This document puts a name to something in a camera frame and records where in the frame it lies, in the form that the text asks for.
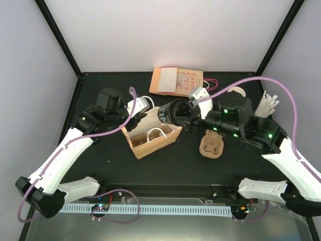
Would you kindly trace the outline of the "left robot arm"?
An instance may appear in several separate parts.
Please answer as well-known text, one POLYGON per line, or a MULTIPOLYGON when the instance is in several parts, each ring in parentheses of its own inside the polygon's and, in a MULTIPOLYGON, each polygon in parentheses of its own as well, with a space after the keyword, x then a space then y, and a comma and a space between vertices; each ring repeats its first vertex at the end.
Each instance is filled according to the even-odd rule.
POLYGON ((133 130, 146 116, 149 103, 129 88, 133 99, 126 103, 122 93, 105 88, 97 101, 81 112, 68 129, 64 139, 44 164, 29 177, 20 177, 15 186, 23 199, 45 218, 55 216, 66 204, 85 197, 103 200, 108 189, 94 176, 61 183, 80 155, 99 137, 113 134, 123 127, 133 130))

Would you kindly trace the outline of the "black paper cup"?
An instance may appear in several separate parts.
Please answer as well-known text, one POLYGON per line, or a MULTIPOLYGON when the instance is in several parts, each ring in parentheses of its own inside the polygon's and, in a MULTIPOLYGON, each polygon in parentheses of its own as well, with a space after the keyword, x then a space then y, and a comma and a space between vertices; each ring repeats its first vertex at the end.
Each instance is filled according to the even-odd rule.
POLYGON ((162 105, 157 111, 157 117, 163 124, 174 124, 174 104, 175 101, 162 105))

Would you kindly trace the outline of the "orange paper bag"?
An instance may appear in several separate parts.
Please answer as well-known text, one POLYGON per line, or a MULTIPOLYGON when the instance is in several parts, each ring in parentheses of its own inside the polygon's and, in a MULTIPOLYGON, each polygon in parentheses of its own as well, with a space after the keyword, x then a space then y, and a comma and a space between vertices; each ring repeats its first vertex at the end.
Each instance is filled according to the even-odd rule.
POLYGON ((141 119, 136 128, 129 130, 129 127, 121 129, 129 147, 137 159, 160 150, 167 145, 174 143, 182 131, 182 127, 173 124, 163 124, 158 120, 158 106, 149 105, 148 96, 142 96, 137 99, 134 114, 146 116, 141 119))

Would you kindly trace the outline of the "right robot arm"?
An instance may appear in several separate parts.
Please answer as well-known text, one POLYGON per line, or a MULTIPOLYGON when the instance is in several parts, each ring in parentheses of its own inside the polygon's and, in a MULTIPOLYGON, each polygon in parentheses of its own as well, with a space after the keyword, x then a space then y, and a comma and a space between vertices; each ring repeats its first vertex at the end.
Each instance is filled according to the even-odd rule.
POLYGON ((264 199, 285 205, 301 216, 320 216, 320 172, 299 153, 294 142, 274 120, 255 116, 251 100, 237 92, 227 92, 215 110, 209 93, 197 88, 189 95, 187 123, 237 140, 241 146, 272 163, 286 181, 257 181, 242 178, 228 189, 229 199, 264 199))

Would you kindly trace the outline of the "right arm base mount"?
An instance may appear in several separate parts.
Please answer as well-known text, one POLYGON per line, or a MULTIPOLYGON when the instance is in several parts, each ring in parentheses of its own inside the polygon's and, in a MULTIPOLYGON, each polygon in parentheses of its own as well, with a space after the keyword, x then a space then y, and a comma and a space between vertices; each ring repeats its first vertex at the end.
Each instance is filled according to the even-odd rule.
POLYGON ((236 187, 232 186, 212 186, 212 194, 210 198, 214 199, 214 203, 225 204, 249 204, 250 199, 241 196, 236 187))

